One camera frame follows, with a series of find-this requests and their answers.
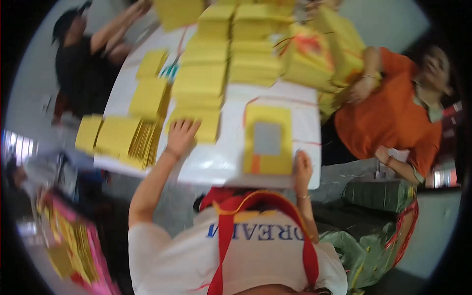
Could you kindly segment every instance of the window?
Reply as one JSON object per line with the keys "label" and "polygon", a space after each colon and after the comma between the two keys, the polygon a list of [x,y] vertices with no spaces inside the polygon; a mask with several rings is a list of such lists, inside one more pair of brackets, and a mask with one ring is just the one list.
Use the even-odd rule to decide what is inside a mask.
{"label": "window", "polygon": [[3,132],[3,157],[9,159],[17,158],[17,165],[23,163],[27,158],[38,152],[38,143],[33,139],[18,135],[5,130]]}

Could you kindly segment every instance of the gray square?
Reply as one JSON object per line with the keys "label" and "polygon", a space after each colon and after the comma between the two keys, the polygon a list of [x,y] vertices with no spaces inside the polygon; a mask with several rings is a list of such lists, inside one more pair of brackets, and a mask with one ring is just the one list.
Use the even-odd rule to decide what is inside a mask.
{"label": "gray square", "polygon": [[254,154],[279,156],[281,141],[282,126],[265,122],[254,124]]}

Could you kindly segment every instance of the gray floor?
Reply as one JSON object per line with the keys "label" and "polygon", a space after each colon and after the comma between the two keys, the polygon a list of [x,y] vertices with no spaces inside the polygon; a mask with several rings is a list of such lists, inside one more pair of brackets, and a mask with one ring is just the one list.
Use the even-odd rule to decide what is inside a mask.
{"label": "gray floor", "polygon": [[[376,159],[369,159],[322,167],[320,187],[310,192],[312,200],[330,202],[338,199],[350,180],[373,177],[376,165]],[[139,178],[113,174],[111,183],[105,185],[104,191],[111,196],[130,201],[140,181]],[[154,213],[154,222],[164,227],[172,237],[176,236],[193,225],[193,203],[209,189],[209,186],[167,183]],[[295,200],[293,190],[278,191],[288,199]]]}

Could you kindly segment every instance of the table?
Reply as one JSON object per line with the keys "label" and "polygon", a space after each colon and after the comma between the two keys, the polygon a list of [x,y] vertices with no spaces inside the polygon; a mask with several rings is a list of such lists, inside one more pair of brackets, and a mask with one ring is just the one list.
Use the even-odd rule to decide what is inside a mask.
{"label": "table", "polygon": [[[139,45],[127,57],[115,81],[104,116],[127,115],[137,87],[135,75],[147,51],[157,48],[168,49],[169,58],[163,67],[164,69],[172,64],[179,48],[185,48],[195,31],[196,25],[180,28],[170,33],[165,33],[162,27],[159,27],[146,40],[138,41]],[[321,138],[316,90],[281,79],[270,88],[249,84],[227,84],[216,144],[197,145],[176,165],[169,179],[194,185],[292,187],[291,176],[242,173],[244,150],[242,118],[248,103],[279,105],[292,110],[292,151],[295,154],[298,149],[304,149],[310,155],[313,176],[309,183],[309,189],[318,188],[321,170]],[[172,99],[168,116],[174,107],[175,101]],[[160,136],[158,157],[164,151],[166,143],[167,135],[163,132]],[[117,159],[102,155],[94,157],[94,166],[134,177],[144,177],[151,169],[140,171],[120,163]]]}

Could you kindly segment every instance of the red bag strap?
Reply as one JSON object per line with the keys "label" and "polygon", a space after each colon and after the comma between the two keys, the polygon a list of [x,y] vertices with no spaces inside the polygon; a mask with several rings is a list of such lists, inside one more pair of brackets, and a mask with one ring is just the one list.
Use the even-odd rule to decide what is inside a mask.
{"label": "red bag strap", "polygon": [[233,237],[234,216],[240,211],[255,205],[258,202],[275,206],[277,209],[291,217],[297,225],[303,230],[304,244],[303,244],[303,266],[305,274],[310,284],[316,283],[318,279],[318,258],[315,249],[312,245],[310,237],[307,234],[306,226],[297,208],[288,201],[284,196],[277,193],[267,191],[256,191],[245,199],[229,198],[219,205],[219,231],[218,231],[218,249],[219,249],[219,266],[215,272],[213,280],[211,280],[207,295],[222,295],[223,294],[223,261],[228,252],[229,243]]}

